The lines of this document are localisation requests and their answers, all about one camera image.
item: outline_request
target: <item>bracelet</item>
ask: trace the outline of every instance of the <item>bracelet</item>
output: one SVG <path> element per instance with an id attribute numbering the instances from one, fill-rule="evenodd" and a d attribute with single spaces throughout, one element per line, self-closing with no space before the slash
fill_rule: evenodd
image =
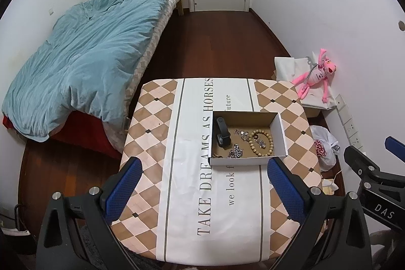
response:
<path id="1" fill-rule="evenodd" d="M 257 134 L 263 134 L 264 136 L 266 136 L 270 142 L 270 149 L 269 152 L 266 154 L 262 154 L 260 153 L 254 146 L 253 144 L 253 140 L 255 140 L 255 142 L 257 142 L 258 140 L 258 135 Z M 272 154 L 273 149 L 274 149 L 274 143 L 273 143 L 273 138 L 271 137 L 271 134 L 267 133 L 266 131 L 264 131 L 264 129 L 255 129 L 252 133 L 249 134 L 249 144 L 250 147 L 252 148 L 253 152 L 258 155 L 259 157 L 268 157 Z"/>

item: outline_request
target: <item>stuffed toy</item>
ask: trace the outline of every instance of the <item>stuffed toy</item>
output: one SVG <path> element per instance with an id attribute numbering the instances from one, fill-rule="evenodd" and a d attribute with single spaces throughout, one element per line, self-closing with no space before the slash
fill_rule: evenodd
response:
<path id="1" fill-rule="evenodd" d="M 297 91 L 300 100 L 307 96 L 309 87 L 323 81 L 322 102 L 328 102 L 328 77 L 330 77 L 336 71 L 336 65 L 330 61 L 327 56 L 325 59 L 323 59 L 323 55 L 326 52 L 327 51 L 322 48 L 321 52 L 319 53 L 318 64 L 315 65 L 309 72 L 305 72 L 292 81 L 294 86 L 297 86 L 302 82 L 304 83 L 302 88 Z"/>

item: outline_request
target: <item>blue duvet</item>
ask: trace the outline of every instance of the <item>blue duvet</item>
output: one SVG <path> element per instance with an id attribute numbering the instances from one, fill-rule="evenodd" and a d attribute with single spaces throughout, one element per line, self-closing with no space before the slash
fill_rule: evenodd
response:
<path id="1" fill-rule="evenodd" d="M 167 1 L 89 0 L 70 8 L 11 83 L 3 113 L 36 141 L 74 110 L 122 130 L 125 90 Z"/>

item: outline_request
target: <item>cardboard box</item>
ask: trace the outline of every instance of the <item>cardboard box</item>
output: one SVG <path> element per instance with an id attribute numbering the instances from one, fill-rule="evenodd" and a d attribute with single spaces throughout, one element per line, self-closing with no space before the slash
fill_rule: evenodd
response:
<path id="1" fill-rule="evenodd" d="M 219 147 L 216 135 L 219 129 L 216 118 L 223 117 L 230 133 L 231 145 L 226 149 Z M 288 155 L 286 137 L 281 124 L 281 116 L 278 112 L 240 112 L 240 111 L 213 111 L 211 115 L 211 136 L 209 143 L 209 163 L 211 166 L 252 166 L 267 165 L 272 157 L 284 159 Z M 243 141 L 235 130 L 248 131 L 249 133 L 257 129 L 263 129 L 271 133 L 273 137 L 273 153 L 271 157 L 258 157 L 252 150 L 248 141 Z M 270 148 L 269 140 L 262 134 L 259 137 L 266 143 L 265 149 L 260 149 L 257 143 L 254 143 L 257 150 L 268 152 Z M 234 144 L 239 145 L 243 150 L 241 158 L 228 158 L 229 151 L 234 148 Z M 212 157 L 213 154 L 223 158 Z"/>

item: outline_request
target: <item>red sheet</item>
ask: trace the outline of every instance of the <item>red sheet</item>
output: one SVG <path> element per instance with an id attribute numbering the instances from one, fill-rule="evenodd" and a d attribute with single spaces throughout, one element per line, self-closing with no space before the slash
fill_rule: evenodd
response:
<path id="1" fill-rule="evenodd" d="M 6 116 L 3 117 L 3 125 L 8 129 L 14 128 Z M 80 111 L 73 111 L 61 131 L 51 139 L 98 151 L 115 159 L 122 157 L 108 141 L 101 119 Z"/>

